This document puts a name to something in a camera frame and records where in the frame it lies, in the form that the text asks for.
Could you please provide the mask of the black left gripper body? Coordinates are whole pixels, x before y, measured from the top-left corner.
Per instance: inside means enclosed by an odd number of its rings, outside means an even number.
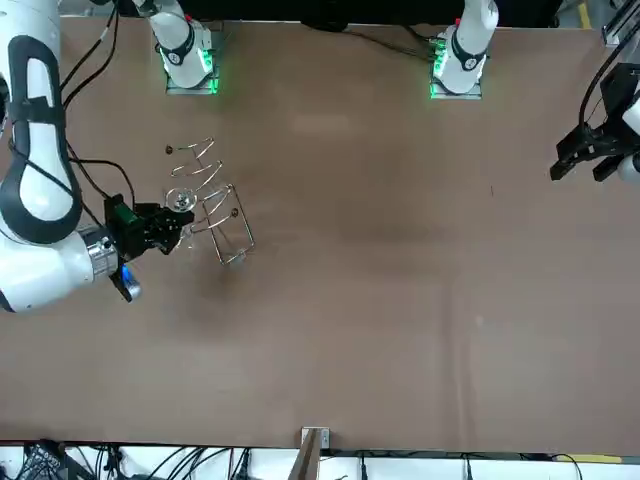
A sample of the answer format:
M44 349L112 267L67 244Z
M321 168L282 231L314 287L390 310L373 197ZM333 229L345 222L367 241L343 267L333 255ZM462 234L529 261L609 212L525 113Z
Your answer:
M639 65L618 63L600 83L605 120L588 127L587 150L631 149L639 146L639 134L623 119L639 89Z

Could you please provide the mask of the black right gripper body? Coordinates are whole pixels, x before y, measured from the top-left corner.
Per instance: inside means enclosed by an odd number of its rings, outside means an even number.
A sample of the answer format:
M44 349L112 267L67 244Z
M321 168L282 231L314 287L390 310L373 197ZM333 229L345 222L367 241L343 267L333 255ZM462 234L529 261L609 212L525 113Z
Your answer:
M123 260L133 260L143 255L148 245L145 238L145 221L125 202L121 194L104 200L105 226L115 242Z

